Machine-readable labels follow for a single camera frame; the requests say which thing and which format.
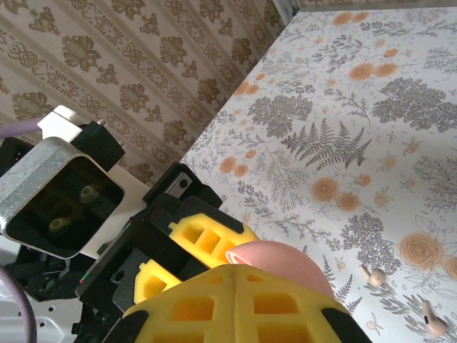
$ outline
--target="orange flower print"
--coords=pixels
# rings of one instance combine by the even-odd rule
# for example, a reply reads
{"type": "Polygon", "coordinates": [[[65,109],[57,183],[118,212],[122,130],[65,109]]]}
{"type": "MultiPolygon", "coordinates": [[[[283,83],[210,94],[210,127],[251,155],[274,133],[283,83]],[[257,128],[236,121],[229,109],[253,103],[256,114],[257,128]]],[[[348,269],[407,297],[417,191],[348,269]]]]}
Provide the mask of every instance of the orange flower print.
{"type": "Polygon", "coordinates": [[[367,322],[366,327],[368,327],[370,330],[376,331],[377,334],[381,334],[379,329],[384,330],[384,328],[378,324],[376,316],[373,312],[371,313],[371,316],[373,317],[373,320],[367,322]]]}
{"type": "Polygon", "coordinates": [[[360,12],[359,14],[356,14],[353,18],[352,21],[356,23],[360,23],[361,21],[364,21],[368,17],[368,12],[360,12]]]}
{"type": "Polygon", "coordinates": [[[374,203],[378,205],[378,208],[382,207],[386,212],[388,211],[387,204],[395,200],[393,197],[387,196],[387,191],[388,187],[381,188],[380,191],[376,192],[376,198],[374,198],[374,203]]]}
{"type": "Polygon", "coordinates": [[[390,157],[388,157],[386,159],[386,161],[384,162],[384,165],[385,166],[389,166],[389,167],[393,167],[395,165],[395,163],[397,163],[397,161],[395,160],[395,157],[390,156],[390,157]]]}
{"type": "Polygon", "coordinates": [[[415,183],[413,180],[407,180],[404,182],[400,181],[400,188],[406,188],[408,192],[415,193],[415,191],[413,190],[414,184],[415,183]]]}
{"type": "Polygon", "coordinates": [[[386,40],[385,40],[385,39],[378,39],[378,40],[376,41],[376,46],[377,46],[378,48],[381,48],[382,46],[384,46],[385,43],[386,43],[386,40]]]}
{"type": "Polygon", "coordinates": [[[457,257],[444,265],[444,269],[454,280],[457,280],[457,257]]]}
{"type": "Polygon", "coordinates": [[[386,51],[384,53],[384,57],[386,57],[386,58],[394,57],[395,55],[397,55],[397,53],[398,53],[398,49],[389,49],[388,51],[386,51]]]}
{"type": "Polygon", "coordinates": [[[391,170],[392,167],[395,165],[396,157],[394,155],[391,155],[391,152],[388,151],[386,154],[386,157],[382,159],[378,159],[378,162],[381,164],[379,168],[377,168],[377,172],[386,172],[388,170],[391,170]]]}
{"type": "Polygon", "coordinates": [[[314,183],[311,193],[314,199],[320,202],[329,202],[336,196],[337,191],[338,185],[336,181],[330,177],[324,177],[314,183]]]}
{"type": "Polygon", "coordinates": [[[333,20],[333,25],[344,25],[348,23],[352,18],[352,13],[351,12],[343,12],[336,16],[336,18],[333,20]]]}
{"type": "Polygon", "coordinates": [[[426,234],[412,234],[400,244],[401,256],[417,269],[431,268],[440,262],[443,252],[440,244],[426,234]]]}
{"type": "Polygon", "coordinates": [[[384,195],[378,195],[376,198],[374,198],[374,203],[376,205],[384,205],[386,203],[386,197],[384,195]]]}
{"type": "Polygon", "coordinates": [[[336,198],[336,204],[343,211],[353,211],[358,207],[358,197],[352,193],[343,193],[336,198]]]}
{"type": "Polygon", "coordinates": [[[248,90],[248,88],[249,88],[249,82],[243,81],[243,83],[241,83],[241,84],[239,85],[239,87],[235,90],[235,92],[233,93],[233,95],[236,95],[236,96],[243,95],[244,93],[246,93],[246,91],[248,90]]]}
{"type": "Polygon", "coordinates": [[[336,80],[334,78],[331,78],[327,81],[327,86],[335,86],[336,85],[336,80]]]}
{"type": "Polygon", "coordinates": [[[255,151],[255,150],[250,150],[250,151],[248,151],[248,153],[246,154],[246,157],[247,157],[248,159],[252,159],[256,154],[257,154],[257,151],[255,151]]]}
{"type": "Polygon", "coordinates": [[[343,257],[341,257],[340,259],[337,259],[335,257],[335,261],[336,261],[336,268],[338,268],[339,271],[346,268],[346,263],[343,262],[343,257]]]}
{"type": "Polygon", "coordinates": [[[366,187],[370,184],[371,178],[369,175],[362,174],[356,179],[356,183],[361,185],[362,187],[366,187]]]}
{"type": "Polygon", "coordinates": [[[243,223],[249,224],[250,220],[251,220],[251,214],[249,212],[245,211],[243,214],[243,223]]]}
{"type": "Polygon", "coordinates": [[[228,156],[222,160],[221,165],[219,166],[219,170],[221,171],[221,173],[228,174],[233,170],[233,168],[235,168],[235,164],[235,157],[228,156]]]}
{"type": "Polygon", "coordinates": [[[381,77],[387,77],[397,71],[397,65],[394,63],[385,63],[374,69],[374,74],[381,77]]]}
{"type": "Polygon", "coordinates": [[[419,149],[420,143],[422,143],[422,141],[416,141],[415,136],[411,138],[409,143],[403,142],[403,145],[407,146],[407,148],[403,150],[403,156],[406,156],[406,154],[413,154],[417,149],[419,149]]]}
{"type": "Polygon", "coordinates": [[[370,63],[363,63],[355,66],[349,72],[349,78],[354,81],[363,81],[369,78],[373,73],[373,65],[370,63]]]}
{"type": "Polygon", "coordinates": [[[252,86],[250,86],[250,87],[248,88],[248,90],[246,91],[246,94],[248,94],[248,95],[255,94],[255,93],[257,93],[258,88],[259,88],[259,87],[258,87],[256,84],[253,84],[252,86]]]}
{"type": "Polygon", "coordinates": [[[236,177],[243,177],[244,175],[246,175],[247,172],[248,166],[246,166],[245,164],[239,164],[235,167],[235,170],[233,171],[236,177]]]}

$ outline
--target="white plastic part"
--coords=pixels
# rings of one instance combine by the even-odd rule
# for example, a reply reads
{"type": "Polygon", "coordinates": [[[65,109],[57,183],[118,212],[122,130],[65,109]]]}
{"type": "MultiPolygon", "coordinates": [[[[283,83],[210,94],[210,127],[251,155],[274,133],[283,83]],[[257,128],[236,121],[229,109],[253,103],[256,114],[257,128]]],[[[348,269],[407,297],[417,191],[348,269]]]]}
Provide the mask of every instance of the white plastic part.
{"type": "Polygon", "coordinates": [[[73,141],[81,133],[82,129],[71,121],[77,121],[76,112],[72,112],[65,106],[58,106],[45,116],[38,123],[38,127],[42,130],[43,139],[59,137],[68,143],[73,141]]]}
{"type": "MultiPolygon", "coordinates": [[[[36,317],[38,343],[73,343],[74,323],[81,320],[83,304],[77,299],[35,302],[31,305],[36,317]]],[[[24,323],[14,302],[0,302],[1,343],[24,343],[24,323]]]]}
{"type": "Polygon", "coordinates": [[[116,238],[118,233],[130,220],[130,217],[146,208],[143,197],[148,192],[149,187],[118,165],[113,166],[108,172],[108,175],[124,189],[124,198],[111,216],[101,225],[94,237],[81,250],[82,254],[93,257],[94,259],[99,257],[97,250],[102,244],[116,238]]]}
{"type": "Polygon", "coordinates": [[[10,241],[4,236],[0,236],[0,264],[5,266],[16,261],[16,256],[19,252],[21,245],[19,243],[10,241]]]}

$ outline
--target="beige wallpaper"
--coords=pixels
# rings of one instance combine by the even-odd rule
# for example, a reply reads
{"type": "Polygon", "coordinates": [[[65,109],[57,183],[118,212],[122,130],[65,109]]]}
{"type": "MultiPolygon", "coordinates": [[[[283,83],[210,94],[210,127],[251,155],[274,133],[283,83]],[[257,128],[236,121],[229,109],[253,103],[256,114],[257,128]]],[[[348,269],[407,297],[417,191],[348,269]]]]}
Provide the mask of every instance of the beige wallpaper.
{"type": "Polygon", "coordinates": [[[282,28],[272,0],[0,0],[0,123],[104,119],[153,184],[282,28]]]}

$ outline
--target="white earbud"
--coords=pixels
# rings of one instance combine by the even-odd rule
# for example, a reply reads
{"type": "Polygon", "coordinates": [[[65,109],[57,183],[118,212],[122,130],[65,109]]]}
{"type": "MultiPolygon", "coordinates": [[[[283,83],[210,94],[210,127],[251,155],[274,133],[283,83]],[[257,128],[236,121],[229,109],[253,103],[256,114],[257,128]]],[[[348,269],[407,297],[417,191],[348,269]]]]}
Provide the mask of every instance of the white earbud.
{"type": "Polygon", "coordinates": [[[364,266],[360,266],[359,269],[371,286],[379,287],[386,282],[386,275],[379,269],[373,270],[371,274],[364,266]]]}
{"type": "Polygon", "coordinates": [[[423,319],[426,321],[426,329],[433,337],[443,336],[446,332],[446,326],[439,320],[432,320],[431,308],[429,302],[422,302],[423,319]]]}

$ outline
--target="table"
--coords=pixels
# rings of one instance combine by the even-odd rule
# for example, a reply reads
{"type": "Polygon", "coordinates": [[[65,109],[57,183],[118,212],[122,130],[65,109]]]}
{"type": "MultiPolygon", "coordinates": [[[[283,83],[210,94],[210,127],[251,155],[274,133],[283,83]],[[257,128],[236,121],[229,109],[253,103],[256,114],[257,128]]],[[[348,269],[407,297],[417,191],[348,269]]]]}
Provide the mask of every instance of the table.
{"type": "Polygon", "coordinates": [[[457,342],[456,18],[297,14],[183,159],[225,212],[309,255],[374,342],[457,342]]]}

